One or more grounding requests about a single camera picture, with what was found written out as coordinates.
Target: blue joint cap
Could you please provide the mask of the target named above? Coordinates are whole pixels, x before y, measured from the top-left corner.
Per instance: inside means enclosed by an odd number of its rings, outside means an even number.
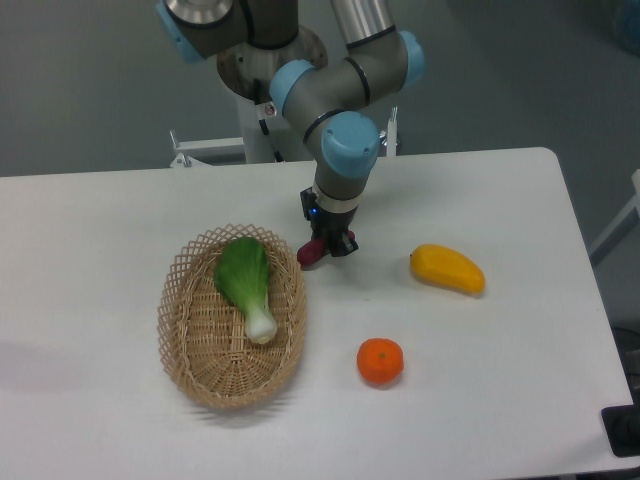
[[[162,24],[171,37],[171,40],[173,40],[173,43],[178,48],[182,59],[187,63],[197,63],[204,60],[204,57],[198,53],[193,45],[191,45],[191,42],[187,40],[187,37],[182,34],[176,22],[174,22],[171,15],[169,15],[162,0],[156,4],[156,12],[158,12],[160,20],[162,20]]]
[[[378,159],[380,133],[370,118],[357,112],[334,115],[322,132],[322,154],[338,175],[364,178]]]
[[[427,70],[427,64],[424,59],[424,51],[415,35],[405,31],[399,33],[402,40],[404,40],[405,47],[407,47],[407,76],[405,77],[404,85],[402,85],[404,89],[409,85],[413,85],[424,76],[424,72]]]
[[[284,105],[289,92],[291,92],[298,79],[308,70],[313,70],[313,65],[308,61],[293,60],[280,67],[276,72],[269,85],[269,95],[271,95],[271,100],[273,100],[278,110],[284,112]]]

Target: wicker basket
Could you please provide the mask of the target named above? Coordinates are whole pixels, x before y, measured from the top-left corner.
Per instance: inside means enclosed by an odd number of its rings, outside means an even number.
[[[252,343],[244,318],[220,295],[213,271],[235,238],[261,241],[270,263],[269,308],[276,337]],[[200,235],[175,258],[158,308],[164,370],[203,405],[239,408],[274,393],[295,370],[304,340],[306,295],[295,254],[277,235],[253,225],[227,225]]]

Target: toy fruit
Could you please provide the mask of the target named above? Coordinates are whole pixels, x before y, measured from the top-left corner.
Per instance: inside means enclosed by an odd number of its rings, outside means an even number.
[[[460,252],[442,245],[420,245],[411,254],[411,270],[426,282],[467,293],[484,290],[484,273]]]
[[[376,385],[389,383],[404,369],[400,345],[386,338],[370,338],[360,345],[357,363],[360,375]]]

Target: bok choy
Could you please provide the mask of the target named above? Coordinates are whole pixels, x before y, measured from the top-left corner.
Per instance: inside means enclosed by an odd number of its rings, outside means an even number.
[[[267,307],[269,261],[262,243],[242,237],[227,244],[213,281],[222,296],[244,314],[249,340],[264,344],[275,337],[278,326]]]

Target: metal stand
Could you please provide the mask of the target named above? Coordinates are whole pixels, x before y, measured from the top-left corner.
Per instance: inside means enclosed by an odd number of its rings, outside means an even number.
[[[635,195],[589,246],[589,258],[594,268],[638,224],[640,219],[640,170],[637,170],[631,178],[636,190]]]

